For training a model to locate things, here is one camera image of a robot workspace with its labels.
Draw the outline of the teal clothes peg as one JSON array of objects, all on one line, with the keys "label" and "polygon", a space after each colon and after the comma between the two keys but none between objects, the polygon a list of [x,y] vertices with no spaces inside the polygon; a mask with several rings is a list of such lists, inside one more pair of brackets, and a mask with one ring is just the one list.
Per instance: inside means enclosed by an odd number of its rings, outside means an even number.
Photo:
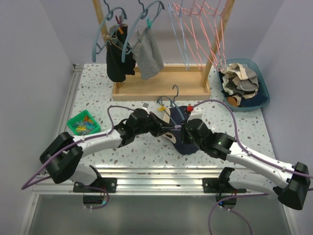
[{"label": "teal clothes peg", "polygon": [[147,17],[146,23],[147,23],[147,27],[148,27],[149,29],[151,29],[153,22],[150,21],[150,18],[149,18],[149,17]]}]

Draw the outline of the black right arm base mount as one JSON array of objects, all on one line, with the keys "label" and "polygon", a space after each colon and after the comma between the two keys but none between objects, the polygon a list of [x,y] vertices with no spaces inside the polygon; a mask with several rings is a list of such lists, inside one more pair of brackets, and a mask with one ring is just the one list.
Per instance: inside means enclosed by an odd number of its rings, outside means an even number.
[{"label": "black right arm base mount", "polygon": [[229,182],[220,181],[218,178],[202,178],[202,187],[204,193],[215,193],[222,195],[223,193],[246,193],[246,189],[237,189],[230,185]]}]

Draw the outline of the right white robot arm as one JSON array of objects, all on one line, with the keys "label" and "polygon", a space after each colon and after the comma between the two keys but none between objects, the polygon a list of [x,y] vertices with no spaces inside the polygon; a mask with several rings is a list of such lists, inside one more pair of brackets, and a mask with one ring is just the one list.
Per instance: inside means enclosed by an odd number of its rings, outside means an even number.
[{"label": "right white robot arm", "polygon": [[260,175],[254,191],[277,195],[278,201],[294,210],[302,210],[311,179],[308,167],[272,159],[242,145],[225,133],[212,132],[201,119],[182,124],[182,142],[193,143],[212,158],[242,165]]}]

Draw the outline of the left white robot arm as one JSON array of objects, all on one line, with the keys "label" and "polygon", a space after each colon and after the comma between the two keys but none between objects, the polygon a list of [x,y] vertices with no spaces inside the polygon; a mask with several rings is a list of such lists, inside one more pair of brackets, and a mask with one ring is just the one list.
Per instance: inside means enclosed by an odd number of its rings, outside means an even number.
[{"label": "left white robot arm", "polygon": [[83,184],[90,192],[97,192],[102,186],[102,177],[95,167],[81,164],[81,158],[124,147],[142,134],[159,137],[174,129],[175,125],[154,113],[137,108],[111,130],[87,136],[72,136],[68,132],[59,134],[40,156],[40,161],[54,183],[71,180]]}]

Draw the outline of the wooden rack right post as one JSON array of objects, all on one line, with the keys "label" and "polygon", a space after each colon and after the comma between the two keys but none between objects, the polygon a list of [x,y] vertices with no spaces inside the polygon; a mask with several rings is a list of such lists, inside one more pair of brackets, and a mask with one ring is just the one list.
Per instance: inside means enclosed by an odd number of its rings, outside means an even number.
[{"label": "wooden rack right post", "polygon": [[213,20],[214,20],[214,43],[210,47],[210,56],[207,59],[206,65],[202,70],[202,77],[201,77],[201,85],[203,87],[206,86],[208,81],[208,76],[210,70],[213,66],[218,66],[219,63],[222,61],[226,61],[224,51],[224,30],[227,26],[229,17],[231,15],[231,11],[233,9],[235,1],[234,0],[227,0],[223,6],[222,12],[218,14],[217,8],[214,10]]}]

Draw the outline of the wooden rack base tray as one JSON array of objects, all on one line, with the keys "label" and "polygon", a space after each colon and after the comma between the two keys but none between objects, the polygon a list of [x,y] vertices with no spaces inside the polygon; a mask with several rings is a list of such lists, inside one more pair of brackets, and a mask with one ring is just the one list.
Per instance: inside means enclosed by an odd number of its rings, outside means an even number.
[{"label": "wooden rack base tray", "polygon": [[183,64],[168,64],[156,76],[144,80],[138,67],[135,75],[127,75],[122,83],[114,83],[112,99],[114,101],[155,101],[162,95],[178,101],[204,100],[211,96],[209,82],[205,84],[203,72],[197,65],[189,69]]}]

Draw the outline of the navy underwear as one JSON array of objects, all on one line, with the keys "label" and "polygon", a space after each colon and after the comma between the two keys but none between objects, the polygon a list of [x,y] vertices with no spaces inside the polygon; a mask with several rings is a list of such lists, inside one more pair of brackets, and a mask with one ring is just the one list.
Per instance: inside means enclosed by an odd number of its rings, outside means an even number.
[{"label": "navy underwear", "polygon": [[[166,108],[163,121],[172,125],[181,125],[183,123],[183,119],[177,108]],[[162,136],[169,140],[181,155],[191,155],[199,150],[193,143],[184,144],[181,141],[181,133],[178,130],[169,131]]]}]

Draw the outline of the wooden rack left post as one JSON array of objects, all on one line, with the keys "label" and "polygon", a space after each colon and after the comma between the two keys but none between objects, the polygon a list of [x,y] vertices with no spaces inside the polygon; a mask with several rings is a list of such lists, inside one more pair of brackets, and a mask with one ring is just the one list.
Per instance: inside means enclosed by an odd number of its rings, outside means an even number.
[{"label": "wooden rack left post", "polygon": [[100,3],[100,0],[92,0],[92,3],[93,3],[93,7],[94,7],[94,10],[95,10],[96,16],[97,16],[97,20],[98,20],[99,26],[101,28],[102,39],[104,41],[104,44],[101,46],[101,48],[104,48],[106,46],[106,44],[107,44],[107,41],[108,41],[107,35],[109,33],[108,33],[108,30],[107,30],[106,23],[104,23],[102,25],[102,21],[105,18],[104,14],[103,14],[103,10],[102,10],[102,5]]}]

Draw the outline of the blue wire hanger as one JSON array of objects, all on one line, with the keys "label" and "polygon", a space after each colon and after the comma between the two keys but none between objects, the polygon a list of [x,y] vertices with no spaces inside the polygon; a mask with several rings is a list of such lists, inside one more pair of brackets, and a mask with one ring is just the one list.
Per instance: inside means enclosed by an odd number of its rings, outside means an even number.
[{"label": "blue wire hanger", "polygon": [[178,10],[176,10],[174,3],[168,3],[168,13],[170,17],[170,22],[172,26],[172,30],[179,48],[180,55],[182,57],[183,64],[185,69],[189,71],[190,63],[189,58],[187,55],[187,43],[186,43],[186,36],[184,33],[184,27],[182,23],[182,8],[181,5],[183,1],[180,2],[180,6]]}]

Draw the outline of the wooden rack post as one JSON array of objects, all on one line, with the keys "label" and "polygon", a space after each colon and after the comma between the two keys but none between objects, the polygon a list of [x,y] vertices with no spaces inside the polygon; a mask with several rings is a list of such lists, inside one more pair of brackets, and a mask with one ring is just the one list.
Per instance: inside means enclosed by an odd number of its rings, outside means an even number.
[{"label": "wooden rack post", "polygon": [[213,66],[218,66],[219,63],[222,61],[226,61],[224,51],[224,30],[227,26],[229,17],[231,15],[231,11],[233,9],[235,1],[234,0],[227,0],[223,6],[222,12],[218,14],[217,8],[214,10],[213,20],[214,20],[214,43],[210,47],[210,56],[207,59],[206,65],[202,70],[202,77],[201,77],[201,85],[203,87],[206,86],[208,81],[208,76],[210,70]]},{"label": "wooden rack post", "polygon": [[101,48],[104,48],[106,46],[106,44],[107,44],[107,41],[108,41],[107,35],[109,33],[108,33],[108,30],[107,30],[106,23],[104,23],[102,25],[102,21],[105,18],[104,14],[103,14],[103,10],[102,10],[102,5],[100,3],[100,0],[92,0],[92,3],[93,3],[93,7],[94,7],[94,10],[95,10],[96,16],[97,16],[97,20],[98,20],[99,26],[101,28],[102,39],[104,41],[104,44],[101,46]]}]

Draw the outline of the grey striped hanging underwear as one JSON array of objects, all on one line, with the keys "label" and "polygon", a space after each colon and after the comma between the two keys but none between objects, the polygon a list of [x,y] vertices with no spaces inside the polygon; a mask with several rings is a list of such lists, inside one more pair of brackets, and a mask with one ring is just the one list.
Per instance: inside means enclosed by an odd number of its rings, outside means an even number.
[{"label": "grey striped hanging underwear", "polygon": [[156,38],[148,27],[141,32],[140,39],[133,47],[132,52],[140,70],[141,79],[148,80],[164,68]]}]

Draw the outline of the green peg basket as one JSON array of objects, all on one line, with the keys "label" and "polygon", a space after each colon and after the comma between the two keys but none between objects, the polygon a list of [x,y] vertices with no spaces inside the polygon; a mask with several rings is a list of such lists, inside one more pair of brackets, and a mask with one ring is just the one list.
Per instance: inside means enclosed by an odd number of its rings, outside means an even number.
[{"label": "green peg basket", "polygon": [[94,120],[88,110],[83,110],[68,120],[67,126],[76,136],[90,135],[101,132],[100,125]]}]

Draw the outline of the teal plastic hanger left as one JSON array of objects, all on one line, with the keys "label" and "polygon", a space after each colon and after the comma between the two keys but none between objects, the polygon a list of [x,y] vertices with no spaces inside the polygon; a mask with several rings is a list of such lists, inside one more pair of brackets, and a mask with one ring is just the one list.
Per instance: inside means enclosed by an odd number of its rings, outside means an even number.
[{"label": "teal plastic hanger left", "polygon": [[121,11],[122,22],[127,19],[127,14],[122,7],[110,8],[110,5],[104,0],[103,3],[107,6],[108,10],[107,14],[104,15],[100,1],[93,0],[92,3],[99,23],[91,51],[91,58],[92,61],[95,63],[97,55],[99,55],[108,44],[109,31],[107,29],[106,22],[111,21],[113,19],[114,13],[117,10]]}]

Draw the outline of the black hanging underwear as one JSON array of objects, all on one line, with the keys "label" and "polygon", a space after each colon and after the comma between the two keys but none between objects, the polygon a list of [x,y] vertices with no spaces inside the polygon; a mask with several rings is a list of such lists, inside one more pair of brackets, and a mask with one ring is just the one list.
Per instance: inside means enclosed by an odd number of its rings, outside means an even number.
[{"label": "black hanging underwear", "polygon": [[136,61],[133,58],[133,53],[125,55],[125,62],[121,61],[122,49],[125,40],[128,36],[128,25],[113,25],[109,29],[109,35],[107,35],[107,75],[113,82],[123,82],[126,79],[126,75],[135,75]]}]

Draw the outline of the yellow clothes peg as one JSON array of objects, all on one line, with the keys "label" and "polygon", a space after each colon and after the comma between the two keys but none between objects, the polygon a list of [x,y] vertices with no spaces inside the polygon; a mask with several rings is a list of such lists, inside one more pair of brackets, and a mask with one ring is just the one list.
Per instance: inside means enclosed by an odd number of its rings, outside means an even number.
[{"label": "yellow clothes peg", "polygon": [[158,111],[166,111],[166,107],[163,105],[160,105],[159,108],[157,108]]}]

